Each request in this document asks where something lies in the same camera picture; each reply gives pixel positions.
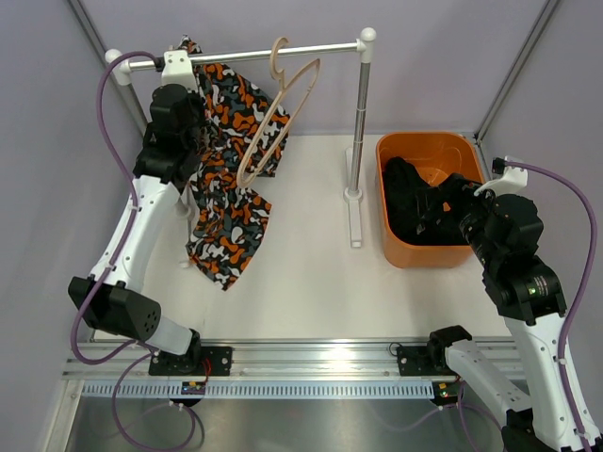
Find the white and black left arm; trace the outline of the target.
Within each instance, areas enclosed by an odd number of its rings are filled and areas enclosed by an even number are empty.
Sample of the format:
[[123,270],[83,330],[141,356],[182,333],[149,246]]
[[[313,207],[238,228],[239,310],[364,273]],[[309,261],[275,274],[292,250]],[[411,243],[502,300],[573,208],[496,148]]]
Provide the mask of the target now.
[[200,334],[163,315],[142,287],[163,222],[199,167],[204,106],[197,93],[168,84],[154,91],[150,113],[118,226],[89,276],[72,278],[68,294],[89,328],[151,348],[152,374],[188,376],[204,368]]

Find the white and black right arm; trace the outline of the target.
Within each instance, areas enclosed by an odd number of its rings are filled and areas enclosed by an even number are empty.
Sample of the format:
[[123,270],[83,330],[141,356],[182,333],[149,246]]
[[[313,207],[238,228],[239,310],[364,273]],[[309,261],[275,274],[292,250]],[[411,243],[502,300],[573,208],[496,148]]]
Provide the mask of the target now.
[[561,282],[537,255],[544,223],[534,202],[453,173],[418,201],[420,224],[450,215],[482,266],[485,292],[511,333],[529,390],[523,393],[460,326],[430,334],[428,366],[461,377],[491,410],[509,451],[599,451],[602,432],[581,393],[566,335]]

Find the orange camouflage shorts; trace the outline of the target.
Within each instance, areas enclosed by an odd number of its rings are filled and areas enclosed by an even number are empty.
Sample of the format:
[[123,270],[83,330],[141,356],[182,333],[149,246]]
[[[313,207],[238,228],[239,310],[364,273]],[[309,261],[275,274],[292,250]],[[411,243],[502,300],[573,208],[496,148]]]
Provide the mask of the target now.
[[239,279],[265,237],[271,204],[236,173],[272,100],[225,63],[194,70],[205,109],[201,162],[189,185],[198,221],[187,242],[189,260],[221,290]]

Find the black shorts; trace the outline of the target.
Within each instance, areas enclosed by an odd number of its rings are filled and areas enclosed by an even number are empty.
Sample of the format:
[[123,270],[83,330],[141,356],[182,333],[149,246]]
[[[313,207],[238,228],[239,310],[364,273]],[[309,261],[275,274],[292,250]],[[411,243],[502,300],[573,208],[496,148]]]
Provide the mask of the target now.
[[414,246],[464,246],[464,238],[458,225],[451,217],[452,231],[447,234],[416,234],[417,204],[416,192],[430,185],[423,180],[416,167],[401,157],[387,161],[383,175],[383,194],[388,224],[394,235],[401,241]]

